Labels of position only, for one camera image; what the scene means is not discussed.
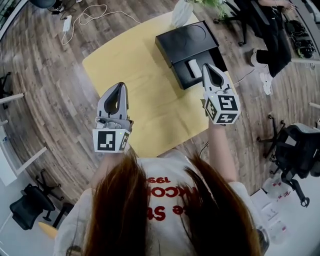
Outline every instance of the long brown hair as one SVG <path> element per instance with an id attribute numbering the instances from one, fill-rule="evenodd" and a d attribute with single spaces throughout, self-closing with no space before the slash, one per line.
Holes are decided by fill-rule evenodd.
<path id="1" fill-rule="evenodd" d="M 210 165 L 197 155 L 190 160 L 204 179 L 186 167 L 197 190 L 180 184 L 189 190 L 182 199 L 187 217 L 181 221 L 193 253 L 260 256 L 258 233 L 243 201 Z M 147 255 L 148 205 L 146 174 L 135 156 L 126 156 L 95 190 L 82 255 Z"/>

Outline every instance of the white desk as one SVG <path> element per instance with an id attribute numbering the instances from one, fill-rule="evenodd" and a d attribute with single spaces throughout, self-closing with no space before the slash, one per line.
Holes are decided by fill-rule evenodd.
<path id="1" fill-rule="evenodd" d="M 6 123 L 8 123 L 7 120 L 0 122 L 0 179 L 5 186 L 8 186 L 17 179 L 18 175 L 22 173 L 23 170 L 25 170 L 34 160 L 43 154 L 47 148 L 43 147 L 28 161 L 22 164 L 10 141 L 8 139 L 3 141 L 7 136 L 3 128 L 3 125 Z"/>

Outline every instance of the white sneaker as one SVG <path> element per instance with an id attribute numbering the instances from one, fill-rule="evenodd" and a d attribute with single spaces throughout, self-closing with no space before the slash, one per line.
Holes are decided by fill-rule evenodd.
<path id="1" fill-rule="evenodd" d="M 266 64 L 262 64 L 262 63 L 259 63 L 257 61 L 257 51 L 258 49 L 257 48 L 254 48 L 253 49 L 253 54 L 251 56 L 251 64 L 256 67 L 256 68 L 264 68 L 266 66 Z"/>
<path id="2" fill-rule="evenodd" d="M 263 90 L 266 95 L 270 95 L 272 92 L 271 88 L 271 82 L 273 77 L 270 75 L 270 73 L 259 73 L 260 79 L 263 83 Z"/>

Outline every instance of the hand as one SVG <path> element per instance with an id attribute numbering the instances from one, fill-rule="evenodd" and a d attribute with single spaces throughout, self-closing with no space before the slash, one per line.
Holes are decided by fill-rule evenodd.
<path id="1" fill-rule="evenodd" d="M 296 6 L 294 4 L 292 4 L 289 1 L 286 0 L 281 0 L 278 1 L 280 6 L 283 6 L 284 8 L 290 10 L 290 11 L 294 11 L 296 9 Z"/>

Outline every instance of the table leg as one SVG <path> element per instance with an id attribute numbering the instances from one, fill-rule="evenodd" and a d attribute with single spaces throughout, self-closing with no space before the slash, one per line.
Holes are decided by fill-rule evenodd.
<path id="1" fill-rule="evenodd" d="M 320 105 L 313 102 L 309 102 L 309 106 L 314 107 L 316 109 L 320 109 Z"/>
<path id="2" fill-rule="evenodd" d="M 40 155 L 42 155 L 47 150 L 46 147 L 39 150 L 35 155 L 33 155 L 28 161 L 26 161 L 18 170 L 16 170 L 15 174 L 18 176 L 20 173 L 23 172 L 31 163 L 36 160 Z"/>
<path id="3" fill-rule="evenodd" d="M 320 60 L 311 59 L 311 58 L 292 58 L 291 62 L 294 63 L 310 63 L 310 64 L 320 64 Z"/>
<path id="4" fill-rule="evenodd" d="M 8 120 L 0 121 L 0 126 L 3 126 L 8 123 Z"/>
<path id="5" fill-rule="evenodd" d="M 20 99 L 23 96 L 24 96 L 23 93 L 19 93 L 19 94 L 15 94 L 15 95 L 12 95 L 12 96 L 9 96 L 9 97 L 1 98 L 0 99 L 0 104 L 4 104 L 4 103 L 7 103 L 7 102 L 11 102 L 11 101 Z"/>

